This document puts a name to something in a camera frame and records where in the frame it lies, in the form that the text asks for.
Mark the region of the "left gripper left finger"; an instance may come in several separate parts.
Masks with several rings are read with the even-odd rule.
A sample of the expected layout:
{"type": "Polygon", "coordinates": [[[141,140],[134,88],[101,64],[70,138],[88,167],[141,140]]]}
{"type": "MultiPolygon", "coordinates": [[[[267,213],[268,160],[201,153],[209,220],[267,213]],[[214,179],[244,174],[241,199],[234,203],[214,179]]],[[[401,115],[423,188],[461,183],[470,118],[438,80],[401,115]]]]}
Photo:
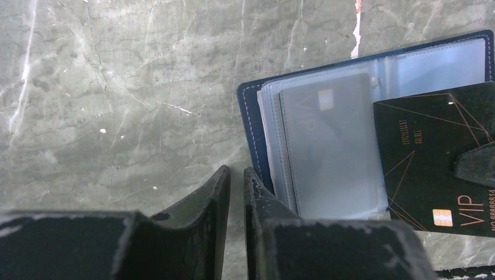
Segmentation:
{"type": "Polygon", "coordinates": [[[140,211],[1,214],[2,279],[221,279],[231,172],[152,215],[140,211]]]}

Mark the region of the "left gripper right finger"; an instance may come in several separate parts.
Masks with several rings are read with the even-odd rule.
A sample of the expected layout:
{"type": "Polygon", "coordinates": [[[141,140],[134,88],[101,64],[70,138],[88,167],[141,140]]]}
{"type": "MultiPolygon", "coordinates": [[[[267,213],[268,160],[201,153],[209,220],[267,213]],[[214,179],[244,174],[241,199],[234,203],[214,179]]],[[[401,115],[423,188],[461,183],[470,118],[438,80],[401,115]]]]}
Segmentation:
{"type": "Polygon", "coordinates": [[[303,219],[249,167],[244,175],[249,279],[436,279],[403,222],[303,219]]]}

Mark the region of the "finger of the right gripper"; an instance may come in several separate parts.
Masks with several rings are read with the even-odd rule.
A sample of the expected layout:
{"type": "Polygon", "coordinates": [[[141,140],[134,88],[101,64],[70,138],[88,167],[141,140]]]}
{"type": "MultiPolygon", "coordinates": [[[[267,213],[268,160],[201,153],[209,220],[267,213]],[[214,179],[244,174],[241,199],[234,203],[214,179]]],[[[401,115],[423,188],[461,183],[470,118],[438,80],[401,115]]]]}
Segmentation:
{"type": "Polygon", "coordinates": [[[494,142],[459,155],[453,173],[461,180],[494,188],[494,142]]]}

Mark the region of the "dark blue card holder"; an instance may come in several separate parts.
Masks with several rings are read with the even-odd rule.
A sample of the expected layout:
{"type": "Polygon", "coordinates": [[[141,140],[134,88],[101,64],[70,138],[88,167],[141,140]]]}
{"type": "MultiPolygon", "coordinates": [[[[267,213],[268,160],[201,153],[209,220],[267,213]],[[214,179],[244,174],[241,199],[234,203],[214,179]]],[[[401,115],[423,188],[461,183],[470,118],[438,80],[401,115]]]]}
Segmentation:
{"type": "Polygon", "coordinates": [[[481,30],[238,86],[253,168],[307,219],[361,219],[388,202],[373,104],[494,80],[481,30]]]}

